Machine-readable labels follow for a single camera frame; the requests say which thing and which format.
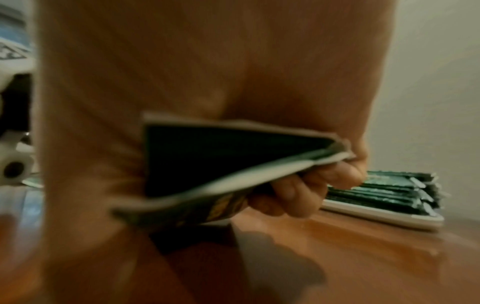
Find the wooden table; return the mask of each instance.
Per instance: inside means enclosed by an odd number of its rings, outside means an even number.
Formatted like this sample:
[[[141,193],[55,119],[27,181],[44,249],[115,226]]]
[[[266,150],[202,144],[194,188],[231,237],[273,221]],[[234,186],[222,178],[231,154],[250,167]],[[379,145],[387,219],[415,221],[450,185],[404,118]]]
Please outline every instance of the wooden table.
[[[20,222],[0,219],[0,303],[40,290],[39,216],[24,203]],[[323,211],[298,220],[248,209],[231,222],[153,235],[131,302],[477,302],[480,222],[446,217],[445,229],[426,233]]]

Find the table surface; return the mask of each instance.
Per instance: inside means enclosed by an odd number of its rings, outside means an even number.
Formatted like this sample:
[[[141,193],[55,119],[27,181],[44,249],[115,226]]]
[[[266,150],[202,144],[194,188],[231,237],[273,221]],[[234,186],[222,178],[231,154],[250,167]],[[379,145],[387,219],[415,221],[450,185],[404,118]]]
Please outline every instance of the table surface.
[[[41,196],[2,187],[0,303],[39,293]],[[132,303],[473,303],[480,222],[446,214],[439,233],[319,211],[156,234],[134,274]]]

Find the skin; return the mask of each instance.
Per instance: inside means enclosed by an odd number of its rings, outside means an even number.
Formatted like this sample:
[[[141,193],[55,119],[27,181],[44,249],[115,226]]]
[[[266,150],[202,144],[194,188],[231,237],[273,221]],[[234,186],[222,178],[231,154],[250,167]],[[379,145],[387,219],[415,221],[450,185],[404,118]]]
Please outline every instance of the skin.
[[[250,197],[266,214],[307,217],[328,183],[361,184],[395,4],[36,0],[33,134],[45,179],[52,301],[127,298],[120,290],[147,241],[107,209],[142,203],[143,111],[250,119],[350,140],[356,159],[276,181],[275,196]]]

